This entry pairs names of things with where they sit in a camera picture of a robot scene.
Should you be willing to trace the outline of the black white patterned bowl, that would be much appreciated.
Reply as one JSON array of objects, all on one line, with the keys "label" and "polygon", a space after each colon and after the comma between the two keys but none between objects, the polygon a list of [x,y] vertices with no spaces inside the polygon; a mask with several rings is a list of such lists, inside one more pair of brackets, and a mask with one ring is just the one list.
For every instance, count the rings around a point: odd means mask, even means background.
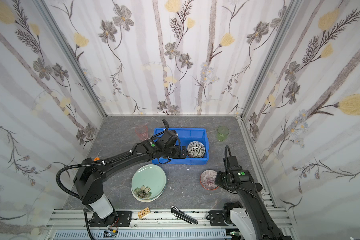
[{"label": "black white patterned bowl", "polygon": [[190,158],[203,158],[206,154],[206,147],[199,141],[192,141],[187,146]]}]

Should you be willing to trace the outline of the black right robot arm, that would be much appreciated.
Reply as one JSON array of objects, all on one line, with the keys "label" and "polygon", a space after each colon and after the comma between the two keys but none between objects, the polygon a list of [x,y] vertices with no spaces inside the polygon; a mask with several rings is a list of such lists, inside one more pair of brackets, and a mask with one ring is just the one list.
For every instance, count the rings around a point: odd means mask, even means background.
[{"label": "black right robot arm", "polygon": [[237,194],[241,202],[226,203],[223,219],[226,225],[234,225],[244,240],[291,240],[276,225],[259,192],[263,189],[251,173],[239,165],[229,146],[224,150],[224,170],[217,173],[215,185]]}]

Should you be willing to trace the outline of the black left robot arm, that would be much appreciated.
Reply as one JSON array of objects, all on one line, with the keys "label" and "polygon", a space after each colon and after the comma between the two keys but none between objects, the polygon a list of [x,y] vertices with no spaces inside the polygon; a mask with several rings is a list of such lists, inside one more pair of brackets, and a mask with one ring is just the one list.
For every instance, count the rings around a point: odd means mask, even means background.
[{"label": "black left robot arm", "polygon": [[[169,129],[166,120],[162,120],[165,129],[152,137],[134,144],[126,152],[106,159],[85,159],[81,164],[71,165],[60,169],[56,174],[56,182],[65,193],[81,201],[90,208],[95,216],[102,221],[115,219],[117,212],[104,193],[103,183],[113,175],[134,165],[150,162],[155,159],[166,159],[168,164],[172,159],[185,159],[187,147],[182,145],[175,130]],[[77,169],[74,177],[76,193],[66,188],[61,175],[71,169]]]}]

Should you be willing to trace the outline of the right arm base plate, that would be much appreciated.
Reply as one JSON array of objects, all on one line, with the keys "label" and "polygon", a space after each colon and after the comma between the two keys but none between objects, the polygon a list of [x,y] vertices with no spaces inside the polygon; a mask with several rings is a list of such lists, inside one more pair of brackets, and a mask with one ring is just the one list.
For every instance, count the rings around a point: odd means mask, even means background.
[{"label": "right arm base plate", "polygon": [[211,210],[206,216],[206,220],[210,221],[212,227],[228,226],[224,221],[224,214],[222,210]]}]

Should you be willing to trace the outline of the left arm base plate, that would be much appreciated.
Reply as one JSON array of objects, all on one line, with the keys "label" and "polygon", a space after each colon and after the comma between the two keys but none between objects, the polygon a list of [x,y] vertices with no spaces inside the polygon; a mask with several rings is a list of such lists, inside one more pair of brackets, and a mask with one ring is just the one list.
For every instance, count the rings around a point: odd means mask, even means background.
[{"label": "left arm base plate", "polygon": [[94,212],[89,220],[90,227],[129,227],[132,218],[132,211],[113,211],[109,216],[101,219],[98,213]]}]

